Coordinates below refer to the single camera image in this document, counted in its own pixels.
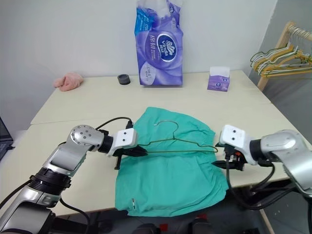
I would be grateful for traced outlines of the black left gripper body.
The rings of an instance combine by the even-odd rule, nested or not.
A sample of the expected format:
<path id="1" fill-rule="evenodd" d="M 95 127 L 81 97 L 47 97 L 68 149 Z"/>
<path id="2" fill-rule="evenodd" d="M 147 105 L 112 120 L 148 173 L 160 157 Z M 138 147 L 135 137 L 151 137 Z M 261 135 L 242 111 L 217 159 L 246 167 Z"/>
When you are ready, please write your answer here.
<path id="1" fill-rule="evenodd" d="M 134 148 L 128 148 L 128 149 L 117 149 L 114 153 L 113 156 L 117 158 L 117 162 L 115 165 L 115 170 L 119 170 L 120 169 L 120 164 L 121 164 L 121 160 L 122 160 L 122 156 L 136 156 L 135 150 Z"/>

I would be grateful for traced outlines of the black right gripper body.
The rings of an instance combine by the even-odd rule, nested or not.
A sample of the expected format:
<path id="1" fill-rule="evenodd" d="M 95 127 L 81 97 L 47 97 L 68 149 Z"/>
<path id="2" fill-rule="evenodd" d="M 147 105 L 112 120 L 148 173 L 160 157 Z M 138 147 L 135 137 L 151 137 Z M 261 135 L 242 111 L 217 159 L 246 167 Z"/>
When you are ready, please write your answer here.
<path id="1" fill-rule="evenodd" d="M 225 144 L 224 153 L 225 169 L 244 171 L 247 161 L 240 151 L 236 150 L 234 146 Z"/>

